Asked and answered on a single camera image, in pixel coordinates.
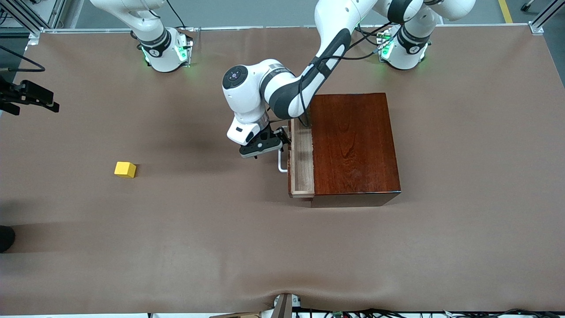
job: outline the wooden box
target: wooden box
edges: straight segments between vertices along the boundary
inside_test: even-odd
[[[385,93],[316,95],[290,121],[289,194],[312,207],[375,207],[400,192]]]

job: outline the metal frame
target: metal frame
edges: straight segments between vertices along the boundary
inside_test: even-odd
[[[2,36],[10,35],[23,35],[28,32],[32,37],[39,37],[40,33],[44,29],[55,28],[57,23],[59,23],[59,18],[61,15],[61,9],[67,0],[55,0],[55,5],[49,15],[49,20],[45,21],[34,9],[29,7],[22,0],[0,0],[0,6],[4,8],[18,23],[22,28],[10,28],[3,29]]]
[[[43,29],[48,29],[49,25],[22,0],[0,0],[0,5],[12,18],[17,20],[22,27],[26,28],[30,34],[39,37]]]
[[[528,24],[534,35],[544,34],[543,25],[551,19],[563,6],[565,0],[552,0],[541,12],[536,16],[533,21]]]

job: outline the yellow floor line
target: yellow floor line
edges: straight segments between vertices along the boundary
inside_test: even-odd
[[[510,15],[510,10],[508,10],[508,5],[506,4],[506,0],[498,0],[498,4],[500,5],[500,9],[502,10],[502,15],[504,16],[504,22],[514,23],[512,21],[512,16]]]

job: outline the yellow cube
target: yellow cube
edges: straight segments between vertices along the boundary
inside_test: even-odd
[[[136,176],[136,168],[131,162],[118,161],[114,174],[121,178],[134,178]]]

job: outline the gray floor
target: gray floor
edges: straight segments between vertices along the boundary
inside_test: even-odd
[[[185,24],[189,27],[240,27],[265,26],[288,27],[314,24],[314,7],[318,0],[170,0]],[[547,5],[549,0],[536,0],[529,12],[521,12],[520,7],[526,0],[506,0],[508,9],[515,23],[532,20]],[[94,7],[90,0],[71,0],[72,13],[66,14],[64,25],[85,29],[125,28],[116,17]],[[179,20],[168,6],[155,12],[162,17],[163,23],[170,26],[180,25]],[[477,0],[473,11],[465,18],[445,24],[494,24],[504,23],[504,17],[498,0]],[[383,24],[386,19],[371,12],[363,24]],[[556,67],[565,81],[565,10],[553,17],[545,26],[545,38]],[[23,51],[25,40],[2,39],[4,45]],[[18,60],[0,55],[0,67],[14,66]]]
[[[507,0],[508,9],[514,23],[526,23],[533,20],[536,15],[549,3],[549,0],[536,0],[527,12],[520,11],[523,1]],[[565,83],[565,9],[561,9],[544,25],[544,37],[553,57],[553,62]]]
[[[314,24],[317,0],[171,0],[171,4],[189,27],[288,27]],[[177,26],[178,19],[168,6],[155,12],[165,25]],[[384,24],[387,19],[369,13],[363,24]],[[455,23],[504,23],[498,0],[478,0],[473,12]],[[123,28],[112,15],[85,0],[76,28]]]
[[[28,43],[28,38],[0,38],[0,45],[18,53],[24,54],[25,45]],[[4,50],[0,50],[0,68],[13,67],[16,68],[20,65],[20,58],[16,57]],[[16,73],[14,72],[0,72],[0,76],[7,81],[13,81]]]

